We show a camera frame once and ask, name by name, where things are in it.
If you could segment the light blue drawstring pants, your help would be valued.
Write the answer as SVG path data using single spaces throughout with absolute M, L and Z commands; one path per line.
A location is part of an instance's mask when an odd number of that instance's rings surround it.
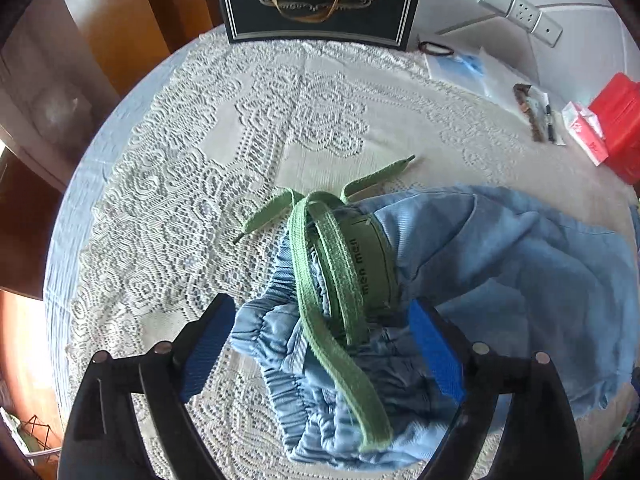
M 503 356 L 548 353 L 575 416 L 606 408 L 630 379 L 639 285 L 623 237 L 510 188 L 360 197 L 405 168 L 340 195 L 285 190 L 245 223 L 288 220 L 231 342 L 259 365 L 293 462 L 389 470 L 434 454 L 457 402 L 422 356 L 416 299 Z

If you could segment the blue quilted under cloth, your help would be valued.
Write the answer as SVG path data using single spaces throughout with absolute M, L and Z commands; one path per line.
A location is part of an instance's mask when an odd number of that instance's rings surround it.
M 66 354 L 72 320 L 70 304 L 77 286 L 79 254 L 91 232 L 92 208 L 102 196 L 132 128 L 140 122 L 154 96 L 166 86 L 189 50 L 185 46 L 169 55 L 115 106 L 82 156 L 58 208 L 44 274 L 43 302 L 49 323 L 55 401 L 62 419 L 68 417 L 73 403 Z

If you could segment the white lace tablecloth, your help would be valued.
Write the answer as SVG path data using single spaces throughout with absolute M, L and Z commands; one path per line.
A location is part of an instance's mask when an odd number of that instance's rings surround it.
M 175 336 L 217 292 L 257 296 L 282 228 L 236 233 L 281 188 L 338 193 L 395 160 L 385 192 L 490 184 L 634 239 L 634 190 L 518 113 L 434 80 L 420 53 L 333 41 L 195 40 L 131 130 L 79 254 L 73 398 L 93 355 Z

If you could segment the red white tissue pack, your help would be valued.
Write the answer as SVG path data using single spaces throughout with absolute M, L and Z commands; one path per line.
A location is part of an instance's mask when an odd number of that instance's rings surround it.
M 562 109 L 563 124 L 572 139 L 579 145 L 594 166 L 608 159 L 605 137 L 597 115 L 588 107 L 573 101 Z

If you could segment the red plastic bear case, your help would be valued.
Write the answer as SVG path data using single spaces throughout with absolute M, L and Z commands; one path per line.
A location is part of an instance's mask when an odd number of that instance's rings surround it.
M 604 163 L 624 182 L 639 182 L 640 96 L 638 81 L 617 73 L 589 104 L 604 134 Z

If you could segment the white wall power strip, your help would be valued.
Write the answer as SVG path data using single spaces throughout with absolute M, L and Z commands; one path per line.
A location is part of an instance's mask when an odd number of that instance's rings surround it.
M 556 46 L 562 35 L 562 27 L 527 0 L 477 0 L 477 2 L 480 6 L 520 26 L 550 48 Z

